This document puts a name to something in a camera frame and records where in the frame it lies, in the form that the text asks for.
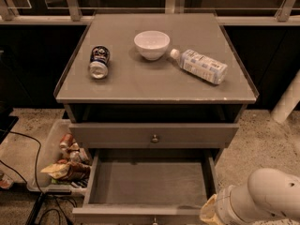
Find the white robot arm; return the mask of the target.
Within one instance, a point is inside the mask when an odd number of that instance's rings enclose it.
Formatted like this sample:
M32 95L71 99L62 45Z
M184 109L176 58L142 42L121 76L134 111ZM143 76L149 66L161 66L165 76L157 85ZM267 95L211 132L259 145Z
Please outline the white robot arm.
M200 210L200 220L207 225L285 218L300 221L300 177L270 168L253 172L243 185L225 187Z

